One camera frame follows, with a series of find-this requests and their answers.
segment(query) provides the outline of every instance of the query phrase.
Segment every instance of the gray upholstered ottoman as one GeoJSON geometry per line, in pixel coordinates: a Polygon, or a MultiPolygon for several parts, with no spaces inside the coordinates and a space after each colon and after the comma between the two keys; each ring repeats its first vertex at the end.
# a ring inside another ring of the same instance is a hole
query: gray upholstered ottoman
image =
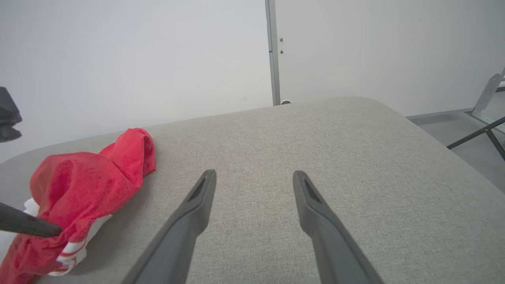
{"type": "MultiPolygon", "coordinates": [[[[218,175],[188,283],[317,283],[292,189],[303,170],[386,283],[505,281],[505,195],[377,101],[337,98],[145,128],[158,169],[88,245],[42,283],[118,283],[201,173],[218,175]]],[[[2,202],[22,209],[48,155],[98,152],[119,133],[54,145],[0,165],[2,202]]]]}

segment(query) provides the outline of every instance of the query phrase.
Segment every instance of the red garment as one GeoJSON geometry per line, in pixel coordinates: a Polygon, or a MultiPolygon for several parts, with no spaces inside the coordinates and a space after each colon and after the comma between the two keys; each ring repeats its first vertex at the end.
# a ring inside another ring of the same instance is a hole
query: red garment
{"type": "Polygon", "coordinates": [[[0,283],[28,283],[59,268],[56,258],[67,242],[83,241],[91,224],[125,204],[155,169],[153,139],[140,128],[127,130],[99,154],[47,157],[30,190],[40,205],[38,217],[63,232],[47,239],[18,234],[0,266],[0,283]]]}

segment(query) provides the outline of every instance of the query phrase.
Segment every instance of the white wall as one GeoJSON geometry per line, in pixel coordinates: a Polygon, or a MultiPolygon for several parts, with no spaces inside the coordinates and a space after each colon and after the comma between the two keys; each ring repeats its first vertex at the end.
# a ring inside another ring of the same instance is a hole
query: white wall
{"type": "Polygon", "coordinates": [[[0,2],[0,86],[23,136],[64,141],[272,105],[265,2],[0,2]]]}
{"type": "Polygon", "coordinates": [[[281,100],[364,96],[405,116],[473,108],[505,67],[504,0],[275,3],[281,100]]]}

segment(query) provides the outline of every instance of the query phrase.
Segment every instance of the black object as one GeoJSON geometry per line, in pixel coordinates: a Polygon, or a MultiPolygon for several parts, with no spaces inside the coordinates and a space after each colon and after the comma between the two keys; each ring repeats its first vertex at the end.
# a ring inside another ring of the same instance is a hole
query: black object
{"type": "Polygon", "coordinates": [[[186,283],[196,237],[207,224],[216,189],[216,172],[207,170],[126,276],[130,283],[186,283]]]}
{"type": "Polygon", "coordinates": [[[492,132],[492,129],[505,123],[505,116],[496,120],[495,122],[493,123],[490,123],[489,125],[486,125],[484,127],[482,127],[481,129],[473,132],[472,134],[464,137],[464,138],[461,138],[459,139],[458,141],[452,143],[451,145],[447,146],[448,149],[452,149],[454,147],[457,147],[463,143],[465,143],[466,141],[468,140],[471,140],[483,133],[486,133],[487,136],[489,137],[489,139],[491,139],[491,142],[493,142],[493,145],[494,147],[498,150],[498,152],[500,153],[501,157],[505,160],[505,151],[503,150],[503,147],[500,145],[500,142],[498,142],[498,140],[496,139],[496,137],[494,136],[493,132],[492,132]]]}
{"type": "MultiPolygon", "coordinates": [[[[0,142],[7,142],[21,137],[21,133],[12,128],[21,122],[18,107],[6,88],[0,87],[0,142]]],[[[0,230],[24,233],[52,238],[62,229],[40,218],[33,217],[8,205],[0,203],[0,230]]]]}
{"type": "Polygon", "coordinates": [[[306,173],[294,172],[293,189],[300,226],[312,238],[321,283],[383,283],[306,173]]]}
{"type": "Polygon", "coordinates": [[[0,230],[36,235],[42,238],[59,236],[62,229],[40,218],[0,203],[0,230]]]}
{"type": "Polygon", "coordinates": [[[21,137],[21,132],[12,128],[21,122],[18,107],[14,104],[6,88],[0,87],[0,142],[7,142],[21,137]]]}

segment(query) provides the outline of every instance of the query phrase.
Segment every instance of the floor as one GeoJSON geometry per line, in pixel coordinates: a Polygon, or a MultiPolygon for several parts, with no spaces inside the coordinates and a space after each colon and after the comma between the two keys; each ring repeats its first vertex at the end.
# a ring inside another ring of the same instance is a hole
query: floor
{"type": "MultiPolygon", "coordinates": [[[[505,92],[496,93],[483,115],[494,120],[505,116],[505,92]]],[[[411,119],[444,145],[449,145],[485,126],[466,113],[411,119]]],[[[502,143],[504,136],[494,131],[502,143]]],[[[452,150],[505,193],[505,161],[487,135],[480,135],[452,150]]]]}

